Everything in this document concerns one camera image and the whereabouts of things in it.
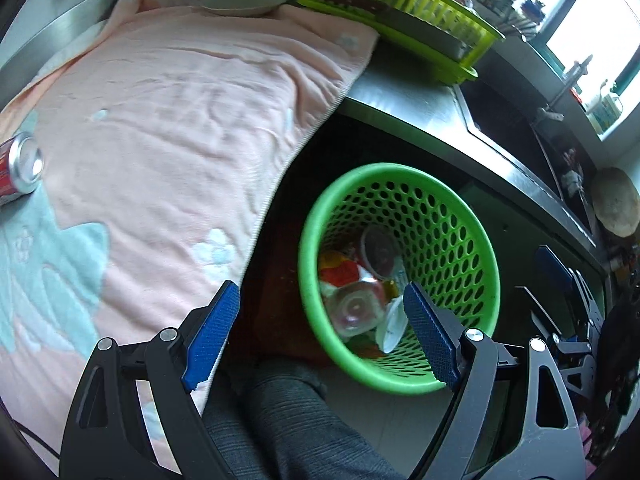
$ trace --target green plastic basket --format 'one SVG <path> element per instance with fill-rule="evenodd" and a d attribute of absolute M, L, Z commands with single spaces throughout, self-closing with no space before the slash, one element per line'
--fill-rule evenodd
<path fill-rule="evenodd" d="M 311 9 L 357 20 L 375 28 L 388 40 L 431 61 L 434 76 L 444 84 L 458 84 L 466 79 L 478 78 L 473 68 L 475 63 L 494 41 L 504 40 L 504 36 L 496 28 L 454 0 L 348 1 L 350 4 L 337 3 L 335 0 L 298 0 L 300 4 Z M 462 58 L 451 59 L 432 46 L 426 45 L 419 39 L 420 36 L 414 36 L 415 31 L 421 27 L 420 22 L 438 29 L 431 29 L 431 36 L 437 33 L 438 36 L 444 35 L 445 40 L 450 36 L 451 39 L 456 38 L 468 46 Z"/>
<path fill-rule="evenodd" d="M 449 187 L 399 164 L 370 164 L 332 183 L 306 218 L 298 275 L 306 316 L 320 344 L 346 373 L 371 388 L 419 395 L 444 386 L 409 328 L 384 357 L 360 358 L 335 333 L 318 282 L 320 251 L 340 248 L 370 224 L 385 227 L 402 247 L 410 280 L 466 327 L 491 335 L 498 319 L 500 280 L 494 251 L 476 215 Z"/>

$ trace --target yellow-green dish rack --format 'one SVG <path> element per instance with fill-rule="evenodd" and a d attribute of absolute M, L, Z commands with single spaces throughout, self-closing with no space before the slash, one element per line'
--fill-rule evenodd
<path fill-rule="evenodd" d="M 445 84 L 475 79 L 473 65 L 504 36 L 454 0 L 298 0 L 305 7 L 365 23 L 433 63 Z"/>

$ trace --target red can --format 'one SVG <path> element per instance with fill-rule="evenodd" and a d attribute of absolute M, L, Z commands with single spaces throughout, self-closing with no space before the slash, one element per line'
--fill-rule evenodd
<path fill-rule="evenodd" d="M 0 144 L 0 205 L 34 191 L 43 168 L 42 152 L 29 132 Z"/>

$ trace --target leg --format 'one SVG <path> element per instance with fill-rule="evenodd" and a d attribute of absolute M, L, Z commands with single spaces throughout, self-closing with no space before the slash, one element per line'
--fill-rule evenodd
<path fill-rule="evenodd" d="M 269 465 L 247 430 L 228 376 L 218 371 L 211 383 L 202 421 L 238 480 L 270 480 Z"/>
<path fill-rule="evenodd" d="M 324 402 L 324 386 L 305 365 L 263 363 L 242 397 L 246 420 L 282 480 L 401 480 Z"/>

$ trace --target faucet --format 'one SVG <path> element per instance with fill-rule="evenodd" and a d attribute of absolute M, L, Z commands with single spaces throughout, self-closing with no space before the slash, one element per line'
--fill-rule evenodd
<path fill-rule="evenodd" d="M 558 101 L 562 98 L 564 93 L 569 88 L 574 86 L 578 82 L 578 79 L 588 73 L 587 66 L 592 59 L 593 54 L 589 54 L 587 56 L 587 59 L 585 59 L 582 63 L 578 63 L 577 61 L 574 62 L 574 65 L 562 76 L 562 78 L 564 79 L 564 84 L 562 85 L 562 88 L 560 89 L 558 94 L 556 94 L 556 96 L 551 99 L 551 101 L 544 108 L 538 108 L 538 110 L 536 110 L 536 118 L 533 120 L 533 126 L 540 124 L 544 119 L 551 119 L 552 121 L 559 122 L 564 120 L 564 115 L 553 112 L 551 110 L 554 106 L 556 106 L 556 104 L 558 104 Z"/>

